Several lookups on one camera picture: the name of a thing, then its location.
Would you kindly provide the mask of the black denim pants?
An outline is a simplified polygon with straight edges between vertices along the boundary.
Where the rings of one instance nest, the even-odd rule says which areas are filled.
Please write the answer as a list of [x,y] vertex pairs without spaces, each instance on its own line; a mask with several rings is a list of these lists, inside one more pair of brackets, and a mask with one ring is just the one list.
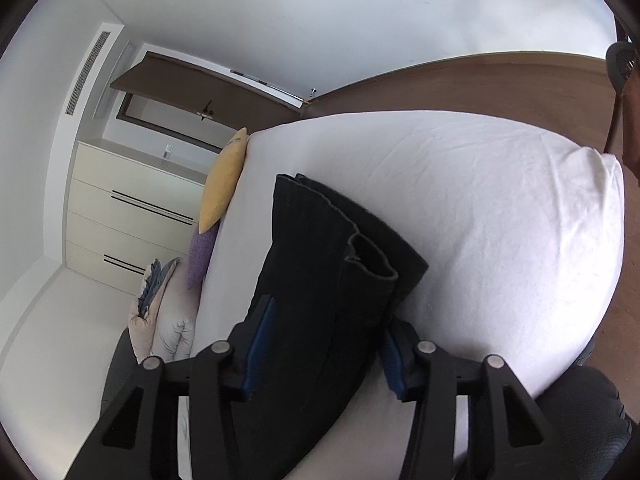
[[242,479],[284,478],[347,408],[426,261],[369,211],[277,176],[271,246],[246,318],[259,323],[232,406]]

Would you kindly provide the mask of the dark grey headboard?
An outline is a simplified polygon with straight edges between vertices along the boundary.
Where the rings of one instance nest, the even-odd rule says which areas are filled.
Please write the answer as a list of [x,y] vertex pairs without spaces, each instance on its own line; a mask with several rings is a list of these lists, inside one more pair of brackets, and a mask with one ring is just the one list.
[[106,374],[102,393],[100,414],[103,415],[110,407],[120,389],[126,384],[132,372],[137,368],[138,361],[134,355],[129,330],[125,328],[117,341],[110,366]]

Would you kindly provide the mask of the folded beige white duvet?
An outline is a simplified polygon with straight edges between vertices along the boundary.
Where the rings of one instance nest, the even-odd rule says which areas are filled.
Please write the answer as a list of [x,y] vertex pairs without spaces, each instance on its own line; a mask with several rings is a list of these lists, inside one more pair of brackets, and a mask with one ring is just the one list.
[[201,289],[186,286],[188,265],[181,258],[163,266],[164,279],[155,294],[148,315],[137,315],[138,297],[129,310],[128,330],[138,363],[148,356],[164,362],[182,361],[190,356]]

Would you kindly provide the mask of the folded blue garment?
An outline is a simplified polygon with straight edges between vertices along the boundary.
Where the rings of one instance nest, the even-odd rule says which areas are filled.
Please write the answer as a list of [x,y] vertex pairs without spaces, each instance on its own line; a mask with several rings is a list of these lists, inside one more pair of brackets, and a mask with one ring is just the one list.
[[148,315],[151,302],[160,288],[164,279],[162,264],[154,259],[145,269],[141,285],[141,292],[138,296],[137,315],[145,318]]

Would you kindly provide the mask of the white bed mattress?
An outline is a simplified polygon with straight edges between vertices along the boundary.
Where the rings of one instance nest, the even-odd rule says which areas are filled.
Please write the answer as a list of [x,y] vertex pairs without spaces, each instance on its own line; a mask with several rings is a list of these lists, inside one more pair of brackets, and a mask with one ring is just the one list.
[[255,133],[210,257],[194,356],[250,310],[280,174],[349,198],[427,263],[345,411],[282,479],[402,479],[416,404],[397,399],[383,370],[394,318],[455,358],[501,356],[561,439],[565,479],[608,472],[610,451],[579,443],[560,408],[539,397],[562,384],[620,277],[616,157],[519,122],[448,112],[347,114]]

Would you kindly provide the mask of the purple pillow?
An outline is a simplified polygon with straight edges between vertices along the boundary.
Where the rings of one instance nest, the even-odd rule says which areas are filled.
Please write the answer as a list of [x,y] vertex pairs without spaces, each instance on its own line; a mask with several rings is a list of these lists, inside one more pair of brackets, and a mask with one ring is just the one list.
[[216,222],[206,232],[195,229],[191,238],[188,253],[188,270],[186,271],[186,286],[188,289],[200,286],[206,277],[210,257],[212,256],[220,222]]

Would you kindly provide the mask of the cream wardrobe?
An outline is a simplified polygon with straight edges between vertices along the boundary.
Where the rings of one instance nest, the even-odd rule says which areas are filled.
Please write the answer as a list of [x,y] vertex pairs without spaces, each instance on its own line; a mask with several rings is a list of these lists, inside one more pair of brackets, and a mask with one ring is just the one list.
[[133,294],[149,263],[188,252],[205,180],[111,141],[79,141],[66,200],[66,266]]

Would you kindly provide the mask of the yellow pillow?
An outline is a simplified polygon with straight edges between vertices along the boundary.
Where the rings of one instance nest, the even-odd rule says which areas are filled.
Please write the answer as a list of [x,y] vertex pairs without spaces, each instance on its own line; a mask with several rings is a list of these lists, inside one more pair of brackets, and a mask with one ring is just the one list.
[[200,234],[211,229],[226,212],[242,174],[247,144],[247,128],[242,128],[232,136],[210,168],[198,217]]

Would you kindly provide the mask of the brown wooden door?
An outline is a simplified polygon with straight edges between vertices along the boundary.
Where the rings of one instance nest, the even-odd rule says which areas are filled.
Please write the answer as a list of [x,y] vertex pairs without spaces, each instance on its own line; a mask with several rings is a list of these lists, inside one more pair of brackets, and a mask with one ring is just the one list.
[[207,68],[146,52],[142,61],[111,82],[115,90],[142,96],[249,132],[297,122],[295,107],[244,82]]

